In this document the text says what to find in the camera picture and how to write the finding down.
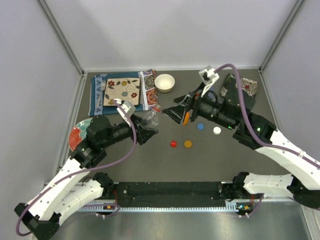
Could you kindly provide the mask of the orange juice bottle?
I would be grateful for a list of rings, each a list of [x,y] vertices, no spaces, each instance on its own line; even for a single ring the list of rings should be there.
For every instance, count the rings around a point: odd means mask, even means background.
[[[184,119],[183,119],[183,122],[182,122],[182,125],[186,125],[190,120],[190,112],[188,111],[185,116],[184,116]]]

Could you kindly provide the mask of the small red cap bottle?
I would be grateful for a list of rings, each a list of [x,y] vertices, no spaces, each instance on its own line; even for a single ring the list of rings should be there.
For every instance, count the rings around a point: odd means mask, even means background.
[[[145,129],[155,129],[159,125],[159,112],[161,107],[155,104],[151,109],[142,117],[140,122],[141,126]]]

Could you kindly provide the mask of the blue bottle cap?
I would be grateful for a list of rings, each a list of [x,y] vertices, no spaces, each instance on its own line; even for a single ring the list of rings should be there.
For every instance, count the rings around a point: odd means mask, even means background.
[[[198,128],[199,130],[203,130],[204,127],[205,127],[205,126],[204,126],[202,123],[199,123],[199,124],[197,125],[197,128]]]

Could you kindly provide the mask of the red bottle cap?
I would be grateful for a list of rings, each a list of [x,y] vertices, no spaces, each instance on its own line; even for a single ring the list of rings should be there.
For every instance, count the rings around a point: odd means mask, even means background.
[[[171,142],[170,142],[170,146],[173,147],[173,148],[175,148],[175,147],[177,146],[177,142],[174,141],[174,140],[171,141]]]

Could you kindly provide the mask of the orange bottle cap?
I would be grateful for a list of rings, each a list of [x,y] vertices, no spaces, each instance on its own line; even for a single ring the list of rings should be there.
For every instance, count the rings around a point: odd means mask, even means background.
[[[192,145],[193,145],[193,143],[192,143],[191,140],[186,140],[186,141],[184,142],[184,146],[185,146],[186,148],[191,148]]]

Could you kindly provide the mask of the white bottle cap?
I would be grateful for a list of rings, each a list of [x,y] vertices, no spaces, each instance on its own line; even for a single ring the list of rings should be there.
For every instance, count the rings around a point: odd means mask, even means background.
[[[214,127],[212,131],[215,135],[219,135],[222,132],[221,128],[218,126]]]

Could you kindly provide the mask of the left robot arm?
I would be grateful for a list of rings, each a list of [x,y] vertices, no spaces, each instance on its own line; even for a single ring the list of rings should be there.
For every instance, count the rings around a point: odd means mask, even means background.
[[[107,155],[106,148],[125,139],[131,139],[134,145],[143,145],[159,132],[144,126],[143,119],[134,114],[129,121],[115,125],[111,125],[106,116],[96,116],[90,119],[85,131],[85,138],[49,184],[32,200],[15,207],[19,236],[23,236],[20,224],[24,224],[38,240],[49,240],[68,217],[87,203],[100,197],[109,198],[114,191],[113,181],[101,170],[123,162],[131,153],[99,165]]]

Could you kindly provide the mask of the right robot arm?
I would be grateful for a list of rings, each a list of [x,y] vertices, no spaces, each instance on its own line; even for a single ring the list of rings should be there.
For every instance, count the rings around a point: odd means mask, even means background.
[[[232,137],[240,144],[269,157],[288,171],[284,175],[240,172],[231,183],[222,187],[223,198],[234,200],[256,194],[279,195],[319,209],[319,162],[292,144],[269,120],[249,109],[242,115],[240,105],[233,107],[226,100],[218,102],[208,96],[201,97],[198,92],[178,97],[174,102],[176,105],[162,112],[178,125],[202,117],[227,129],[235,129]]]

